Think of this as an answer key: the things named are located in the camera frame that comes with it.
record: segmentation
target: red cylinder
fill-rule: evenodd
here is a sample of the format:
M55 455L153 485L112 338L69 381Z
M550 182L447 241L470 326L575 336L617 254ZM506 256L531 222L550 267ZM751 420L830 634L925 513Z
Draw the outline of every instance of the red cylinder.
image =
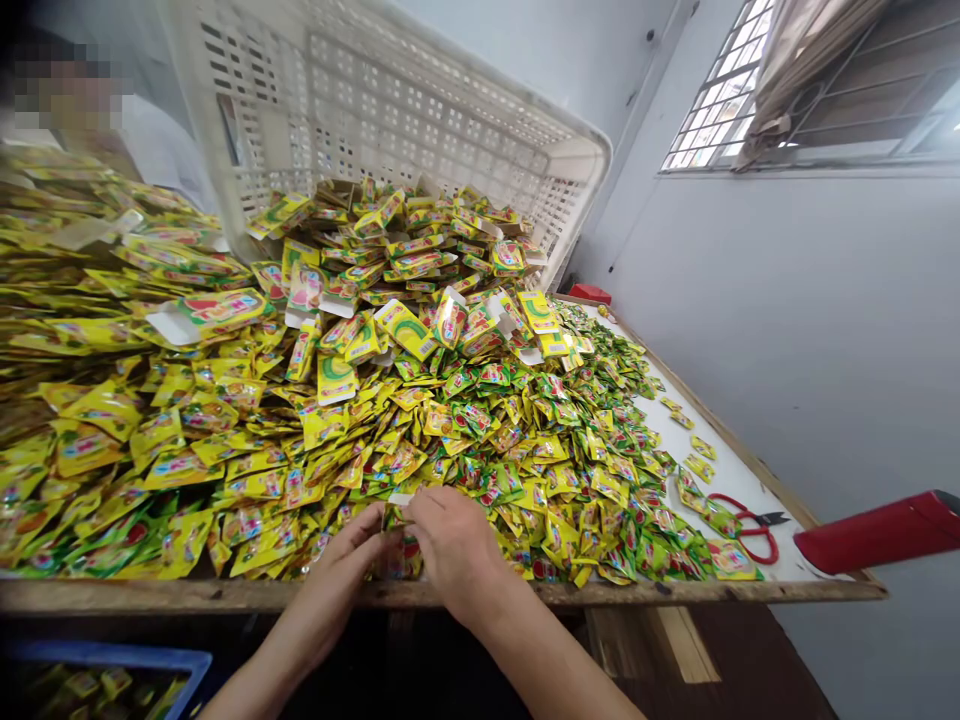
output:
M825 573L960 549L960 499L929 490L794 536L803 556Z

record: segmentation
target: red object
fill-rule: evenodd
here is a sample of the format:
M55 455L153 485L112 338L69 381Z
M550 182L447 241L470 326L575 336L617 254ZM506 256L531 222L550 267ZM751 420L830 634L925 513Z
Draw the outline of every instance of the red object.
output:
M596 285L584 285L582 283L574 285L570 294L573 297L582 297L584 300L595 300L604 305L609 305L610 301L613 300L606 290L601 290Z
M960 549L960 499L929 490L794 536L830 575Z
M750 548L748 548L746 545L743 545L743 549L747 551L747 555L749 555L755 563L760 563L761 565L773 565L777 560L780 559L780 548L777 546L777 541L774 539L773 535L770 534L769 528L760 522L756 515L747 510L746 505L737 502L732 497L723 495L721 493L711 493L707 497L714 501L723 500L724 502L730 503L735 508L739 509L740 512L737 513L737 520L754 520L757 523L757 527L755 528L743 528L740 531L740 534L737 536L738 539L742 537L750 537L751 535L767 536L767 542L770 543L770 555L767 557L759 557L758 555L754 555Z

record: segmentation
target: red box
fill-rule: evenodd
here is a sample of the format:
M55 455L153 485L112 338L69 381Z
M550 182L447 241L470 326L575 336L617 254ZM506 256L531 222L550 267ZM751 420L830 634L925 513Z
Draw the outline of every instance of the red box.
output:
M582 297L584 300L593 300L594 302L603 303L604 305L609 305L610 301L613 300L613 298L610 297L610 293L606 290L601 290L595 285L583 285L582 283L574 285L570 294L573 297Z

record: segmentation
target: blue plastic basket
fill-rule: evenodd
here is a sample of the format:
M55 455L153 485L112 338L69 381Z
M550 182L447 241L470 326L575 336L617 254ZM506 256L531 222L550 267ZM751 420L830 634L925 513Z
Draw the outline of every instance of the blue plastic basket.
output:
M167 713L167 720L179 720L183 716L190 698L197 691L213 661L210 653L197 650L56 640L15 643L5 648L5 653L13 660L27 662L64 663L85 667L119 666L190 673L180 697Z

